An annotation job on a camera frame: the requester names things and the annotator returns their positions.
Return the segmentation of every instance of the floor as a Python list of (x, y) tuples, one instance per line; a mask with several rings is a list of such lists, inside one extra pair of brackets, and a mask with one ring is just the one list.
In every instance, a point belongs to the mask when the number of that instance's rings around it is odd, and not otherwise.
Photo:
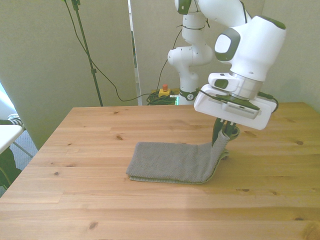
[[(15, 142), (33, 156), (38, 152), (27, 131), (24, 131), (23, 134)], [(10, 149), (13, 152), (16, 167), (21, 170), (25, 169), (32, 158), (25, 154), (14, 144), (10, 146)], [(0, 186), (0, 197), (5, 193), (5, 191), (6, 190), (2, 186)]]

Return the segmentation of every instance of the gray towel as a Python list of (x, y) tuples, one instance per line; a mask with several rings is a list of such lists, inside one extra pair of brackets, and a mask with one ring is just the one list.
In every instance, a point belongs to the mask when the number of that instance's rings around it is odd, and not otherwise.
[(176, 184), (202, 184), (210, 180), (222, 158), (229, 155), (225, 147), (230, 138), (222, 131), (211, 147), (165, 142), (138, 142), (126, 170), (130, 180)]

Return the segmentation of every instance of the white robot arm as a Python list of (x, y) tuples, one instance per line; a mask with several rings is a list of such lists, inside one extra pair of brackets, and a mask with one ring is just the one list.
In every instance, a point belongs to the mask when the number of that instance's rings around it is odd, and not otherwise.
[[(176, 0), (175, 6), (178, 11), (184, 6)], [(177, 47), (168, 53), (168, 62), (175, 67), (180, 77), (179, 104), (193, 105), (197, 96), (199, 76), (190, 71), (192, 66), (209, 64), (213, 59), (213, 50), (206, 44), (204, 27), (206, 17), (198, 11), (198, 3), (190, 2), (188, 9), (184, 9), (182, 37), (191, 46)]]
[(265, 16), (251, 19), (239, 0), (175, 0), (175, 5), (190, 12), (191, 2), (205, 17), (229, 27), (218, 37), (214, 52), (219, 61), (232, 65), (228, 73), (209, 75), (195, 110), (262, 130), (276, 103), (258, 93), (283, 45), (285, 25)]

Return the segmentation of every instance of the table surface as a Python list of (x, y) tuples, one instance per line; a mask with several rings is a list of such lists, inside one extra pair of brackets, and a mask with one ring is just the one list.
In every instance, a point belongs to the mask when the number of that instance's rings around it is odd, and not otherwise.
[(19, 125), (0, 125), (0, 154), (7, 149), (23, 132)]
[(72, 109), (0, 198), (0, 239), (319, 240), (320, 115), (304, 103), (239, 126), (205, 184), (129, 180), (137, 142), (207, 143), (214, 121), (190, 105)]

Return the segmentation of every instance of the wall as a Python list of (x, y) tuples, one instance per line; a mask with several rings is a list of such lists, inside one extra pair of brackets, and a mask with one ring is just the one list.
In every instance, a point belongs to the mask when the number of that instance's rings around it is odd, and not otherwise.
[[(264, 0), (243, 0), (243, 2), (252, 17), (262, 14)], [(157, 88), (160, 71), (181, 30), (181, 27), (176, 26), (182, 24), (182, 15), (177, 13), (174, 0), (132, 0), (131, 10), (139, 81), (141, 93), (145, 94)], [(218, 35), (226, 27), (212, 21), (209, 23), (211, 28), (205, 28), (205, 39), (213, 48)], [(179, 46), (189, 46), (189, 44), (180, 36), (176, 43), (176, 47)], [(191, 69), (198, 73), (199, 87), (201, 87), (208, 83), (210, 73), (227, 72), (230, 67), (214, 59), (206, 66)], [(180, 86), (177, 71), (168, 63), (163, 70), (160, 86), (164, 83), (170, 88)]]
[(263, 91), (281, 102), (305, 102), (320, 113), (320, 2), (265, 0), (263, 14), (283, 22), (287, 36)]
[[(92, 59), (122, 98), (136, 97), (128, 0), (81, 0), (79, 9)], [(97, 79), (105, 106), (137, 104), (119, 101), (101, 74)], [(0, 81), (37, 148), (73, 107), (100, 105), (61, 0), (0, 1)]]

